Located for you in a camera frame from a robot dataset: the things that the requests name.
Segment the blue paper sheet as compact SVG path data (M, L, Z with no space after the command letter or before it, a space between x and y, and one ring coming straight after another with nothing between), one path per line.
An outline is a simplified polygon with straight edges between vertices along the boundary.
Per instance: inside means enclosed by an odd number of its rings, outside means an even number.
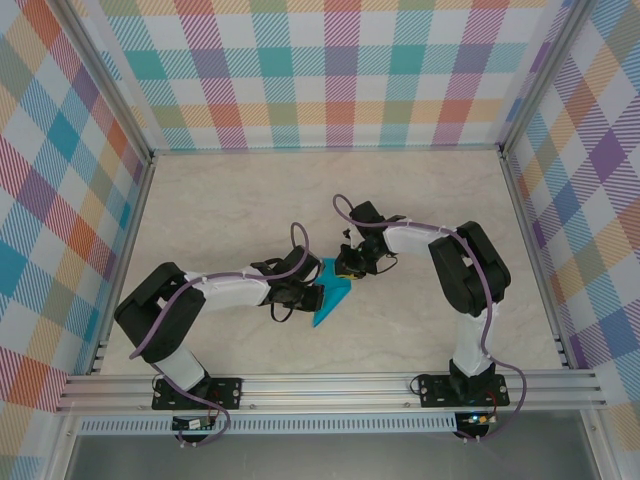
M323 258L321 273L313 284L325 287L324 302L322 308L313 314L312 326L317 328L351 292L351 280L340 278L342 273L335 272L335 258Z

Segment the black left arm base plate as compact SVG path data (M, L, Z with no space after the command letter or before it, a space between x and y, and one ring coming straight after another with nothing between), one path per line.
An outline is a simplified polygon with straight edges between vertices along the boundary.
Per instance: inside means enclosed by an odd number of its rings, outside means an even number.
M188 393L211 403L217 403L227 410L237 410L242 393L241 378L203 378ZM153 383L152 410L204 410L207 404L195 401L178 393L164 378Z

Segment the aluminium back frame rail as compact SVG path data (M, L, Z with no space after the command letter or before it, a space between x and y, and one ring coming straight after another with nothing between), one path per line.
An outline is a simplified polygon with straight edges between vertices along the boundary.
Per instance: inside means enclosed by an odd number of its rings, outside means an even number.
M248 154L306 154L344 152L449 152L492 151L499 152L499 144L423 145L423 146L342 146L342 147L282 147L282 148L234 148L234 149L156 149L155 157L189 155L248 155Z

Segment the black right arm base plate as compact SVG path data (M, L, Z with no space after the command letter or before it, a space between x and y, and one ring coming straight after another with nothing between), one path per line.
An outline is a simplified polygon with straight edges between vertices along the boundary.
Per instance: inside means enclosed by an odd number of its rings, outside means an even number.
M470 379L453 375L420 375L420 404L434 407L504 407L510 397L503 375Z

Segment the long aluminium mounting rail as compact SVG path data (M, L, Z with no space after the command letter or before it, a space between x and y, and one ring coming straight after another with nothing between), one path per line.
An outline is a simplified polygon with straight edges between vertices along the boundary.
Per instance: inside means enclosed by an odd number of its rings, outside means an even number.
M512 371L500 372L512 411L521 396L525 411L588 410L607 406L596 374L589 370L534 370L527 387ZM412 373L244 374L241 413L391 413L420 409L411 392ZM155 375L72 376L57 411L119 414L151 410Z

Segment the aluminium side frame rail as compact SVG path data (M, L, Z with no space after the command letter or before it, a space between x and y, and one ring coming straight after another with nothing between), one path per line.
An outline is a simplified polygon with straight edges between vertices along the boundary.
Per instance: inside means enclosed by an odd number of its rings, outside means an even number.
M556 350L558 351L558 355L561 359L561 364L566 369L575 369L576 365L573 351L571 346L567 344L566 332L559 316L559 310L553 298L552 289L549 286L543 271L543 264L537 248L536 238L534 236L533 229L527 220L523 197L518 190L517 182L511 170L508 157L503 152L498 151L498 158L506 187L513 204L516 219L524 240L528 260L531 264L545 314L556 344Z
M81 370L82 375L91 375L94 372L94 365L98 361L98 351L108 343L114 322L115 309L118 306L124 288L144 209L151 190L156 165L157 156L153 154L143 169L140 190L127 227L123 250L116 263L116 269L114 270L113 285L109 291L104 314L97 323L95 334L92 337L89 354Z

